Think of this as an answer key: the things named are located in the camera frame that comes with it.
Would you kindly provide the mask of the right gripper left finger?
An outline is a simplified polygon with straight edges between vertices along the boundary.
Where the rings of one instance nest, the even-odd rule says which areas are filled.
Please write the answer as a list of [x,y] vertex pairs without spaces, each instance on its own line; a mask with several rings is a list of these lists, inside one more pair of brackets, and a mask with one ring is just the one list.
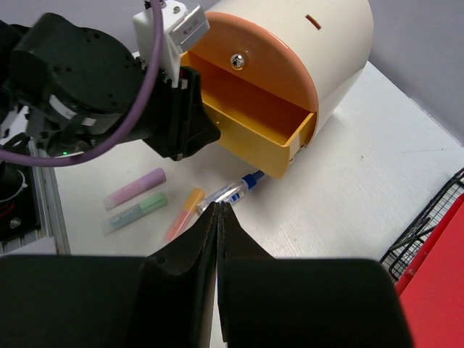
[[1,258],[3,347],[208,347],[220,206],[148,257]]

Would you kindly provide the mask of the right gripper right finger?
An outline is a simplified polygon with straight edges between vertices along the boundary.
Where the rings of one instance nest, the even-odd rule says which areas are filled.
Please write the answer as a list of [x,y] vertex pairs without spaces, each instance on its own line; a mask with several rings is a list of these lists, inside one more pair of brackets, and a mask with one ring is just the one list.
[[390,277],[375,260],[276,258],[223,203],[217,301],[229,347],[411,347]]

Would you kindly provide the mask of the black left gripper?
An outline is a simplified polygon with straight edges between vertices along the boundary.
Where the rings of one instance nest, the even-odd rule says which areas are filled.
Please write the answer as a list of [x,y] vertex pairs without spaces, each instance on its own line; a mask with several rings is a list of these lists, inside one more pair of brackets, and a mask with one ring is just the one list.
[[142,119],[148,122],[145,143],[174,161],[195,155],[221,135],[204,107],[201,75],[192,67],[181,68],[177,87],[165,72],[158,74]]

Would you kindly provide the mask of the orange highlighter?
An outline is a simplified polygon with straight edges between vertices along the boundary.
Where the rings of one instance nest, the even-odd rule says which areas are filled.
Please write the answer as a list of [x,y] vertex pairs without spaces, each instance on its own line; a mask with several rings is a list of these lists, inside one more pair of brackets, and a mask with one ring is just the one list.
[[196,212],[196,207],[204,198],[204,191],[200,188],[193,188],[183,203],[183,206],[168,229],[165,241],[169,244],[179,237],[189,226],[189,223]]

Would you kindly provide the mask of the round cream drawer organizer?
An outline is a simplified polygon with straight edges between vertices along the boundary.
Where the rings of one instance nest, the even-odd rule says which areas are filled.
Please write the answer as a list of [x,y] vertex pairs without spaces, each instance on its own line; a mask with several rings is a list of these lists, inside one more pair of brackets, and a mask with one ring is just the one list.
[[373,45],[366,0],[219,1],[182,63],[201,75],[220,145],[281,178],[363,71]]

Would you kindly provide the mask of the red folder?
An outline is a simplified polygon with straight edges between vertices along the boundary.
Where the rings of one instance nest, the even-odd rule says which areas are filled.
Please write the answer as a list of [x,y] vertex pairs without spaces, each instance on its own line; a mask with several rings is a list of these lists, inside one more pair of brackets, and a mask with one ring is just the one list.
[[463,346],[463,196],[398,280],[414,347]]

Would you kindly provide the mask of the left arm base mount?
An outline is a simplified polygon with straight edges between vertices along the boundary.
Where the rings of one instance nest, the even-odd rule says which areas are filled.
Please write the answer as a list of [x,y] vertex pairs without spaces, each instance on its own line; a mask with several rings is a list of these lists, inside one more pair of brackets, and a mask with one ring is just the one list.
[[29,167],[1,163],[1,242],[41,227],[33,172]]

